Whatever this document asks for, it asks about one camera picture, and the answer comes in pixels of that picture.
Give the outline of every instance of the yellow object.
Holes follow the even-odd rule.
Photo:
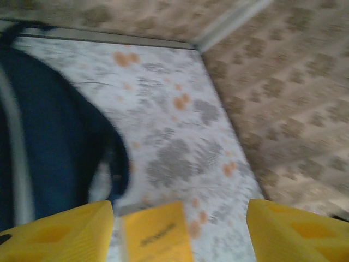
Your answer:
[[[113,231],[109,201],[99,201],[8,229],[0,262],[105,262]]]
[[[123,216],[121,225],[124,261],[193,262],[182,202]]]
[[[349,262],[349,223],[252,199],[247,225],[258,262]]]

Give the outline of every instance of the yellow plastic part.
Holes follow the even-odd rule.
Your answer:
[[[105,261],[113,231],[109,201],[83,205],[0,233],[0,262]]]
[[[258,262],[349,262],[349,223],[252,199],[247,225]]]

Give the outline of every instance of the gray strap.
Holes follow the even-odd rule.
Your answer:
[[[21,123],[21,112],[5,71],[0,63],[0,101],[8,120],[13,167],[15,226],[34,220],[32,183]]]

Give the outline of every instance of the floor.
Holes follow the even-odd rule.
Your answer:
[[[255,261],[245,214],[262,194],[197,51],[41,38],[16,46],[62,72],[123,134],[132,174],[119,215],[180,199],[196,261]],[[120,246],[116,222],[108,261]]]

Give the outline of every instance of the navy fabric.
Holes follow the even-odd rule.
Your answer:
[[[13,32],[20,32],[18,26]],[[86,204],[93,175],[108,148],[112,148],[111,175],[118,178],[113,180],[109,199],[119,198],[129,180],[129,161],[121,136],[59,72],[13,49],[9,39],[15,38],[11,33],[5,36],[7,40],[0,39],[0,62],[21,111],[35,218]],[[13,198],[4,120],[0,110],[0,168],[6,170],[0,174],[0,231],[13,226],[9,224],[13,221]]]

